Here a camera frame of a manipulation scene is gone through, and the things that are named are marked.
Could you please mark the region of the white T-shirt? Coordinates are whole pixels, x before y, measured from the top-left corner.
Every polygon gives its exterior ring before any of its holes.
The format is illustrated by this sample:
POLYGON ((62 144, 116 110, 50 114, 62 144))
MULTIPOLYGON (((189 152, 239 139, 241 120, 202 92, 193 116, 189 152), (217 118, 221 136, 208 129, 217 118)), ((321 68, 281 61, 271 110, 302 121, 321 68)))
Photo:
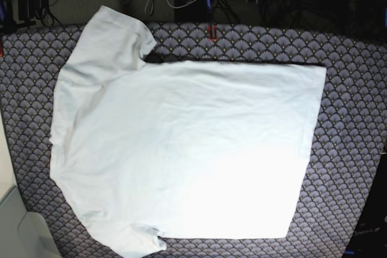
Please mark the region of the white T-shirt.
POLYGON ((141 21, 100 7, 60 69, 50 177, 122 257, 165 238, 287 235, 326 79, 315 65, 153 64, 141 21))

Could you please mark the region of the red black table clamp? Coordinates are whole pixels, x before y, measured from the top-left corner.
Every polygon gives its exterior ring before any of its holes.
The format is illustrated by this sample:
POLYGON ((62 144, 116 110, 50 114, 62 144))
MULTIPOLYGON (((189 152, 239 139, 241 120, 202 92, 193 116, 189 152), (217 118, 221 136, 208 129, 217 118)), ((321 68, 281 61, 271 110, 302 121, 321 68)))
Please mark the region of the red black table clamp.
POLYGON ((211 41, 216 41, 218 39, 217 29, 215 25, 208 26, 207 32, 208 32, 208 37, 211 41))

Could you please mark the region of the black box under table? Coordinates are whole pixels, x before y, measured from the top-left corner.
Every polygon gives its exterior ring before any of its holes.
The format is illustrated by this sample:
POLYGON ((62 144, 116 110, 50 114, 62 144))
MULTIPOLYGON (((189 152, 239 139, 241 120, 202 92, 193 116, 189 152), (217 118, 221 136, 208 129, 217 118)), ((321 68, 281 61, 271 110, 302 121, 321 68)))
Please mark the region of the black box under table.
POLYGON ((178 23, 207 22, 207 8, 206 8, 205 0, 198 0, 195 3, 188 5, 187 7, 175 9, 174 21, 178 23))

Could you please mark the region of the patterned fan-print tablecloth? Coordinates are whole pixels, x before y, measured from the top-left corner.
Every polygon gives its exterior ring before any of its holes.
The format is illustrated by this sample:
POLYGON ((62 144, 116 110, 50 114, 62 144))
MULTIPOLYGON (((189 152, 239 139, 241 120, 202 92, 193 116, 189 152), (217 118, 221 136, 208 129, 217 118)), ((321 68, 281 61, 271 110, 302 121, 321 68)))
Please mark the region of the patterned fan-print tablecloth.
MULTIPOLYGON (((310 164, 282 239, 168 239, 158 257, 341 257, 368 199, 386 140, 386 47, 302 30, 150 23, 158 60, 321 63, 327 78, 310 164)), ((50 179, 53 89, 82 25, 2 37, 1 113, 22 200, 46 220, 63 257, 114 257, 50 179)))

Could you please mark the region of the white plastic bin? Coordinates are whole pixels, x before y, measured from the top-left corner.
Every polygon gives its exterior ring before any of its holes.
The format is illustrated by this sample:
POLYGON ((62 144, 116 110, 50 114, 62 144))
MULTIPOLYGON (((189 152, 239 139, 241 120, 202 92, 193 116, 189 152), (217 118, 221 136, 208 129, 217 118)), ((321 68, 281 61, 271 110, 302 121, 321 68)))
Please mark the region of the white plastic bin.
POLYGON ((45 219, 27 211, 18 188, 1 183, 1 257, 60 257, 45 219))

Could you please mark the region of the black computer case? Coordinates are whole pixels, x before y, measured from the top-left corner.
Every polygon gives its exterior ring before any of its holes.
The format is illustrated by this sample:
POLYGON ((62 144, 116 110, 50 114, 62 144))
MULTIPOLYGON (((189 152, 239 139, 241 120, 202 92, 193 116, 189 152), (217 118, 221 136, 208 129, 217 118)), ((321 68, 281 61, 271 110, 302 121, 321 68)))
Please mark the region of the black computer case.
POLYGON ((343 257, 386 257, 386 154, 343 257))

